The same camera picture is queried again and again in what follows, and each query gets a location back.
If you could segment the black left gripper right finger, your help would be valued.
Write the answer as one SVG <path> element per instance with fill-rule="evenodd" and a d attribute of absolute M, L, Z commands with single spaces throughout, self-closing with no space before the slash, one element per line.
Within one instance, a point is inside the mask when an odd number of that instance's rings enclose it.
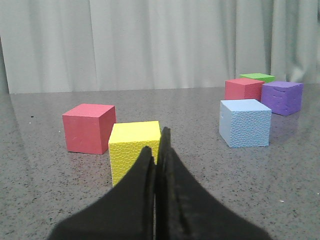
<path fill-rule="evenodd" d="M 208 193 L 171 146 L 162 130 L 156 165 L 156 239 L 269 240 L 262 228 L 240 217 Z"/>

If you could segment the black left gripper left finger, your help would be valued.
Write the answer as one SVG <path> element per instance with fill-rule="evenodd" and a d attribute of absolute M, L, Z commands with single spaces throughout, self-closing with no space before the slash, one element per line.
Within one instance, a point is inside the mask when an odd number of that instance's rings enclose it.
<path fill-rule="evenodd" d="M 145 146 L 131 169 L 107 194 L 61 221 L 50 240 L 151 240 L 156 166 Z"/>

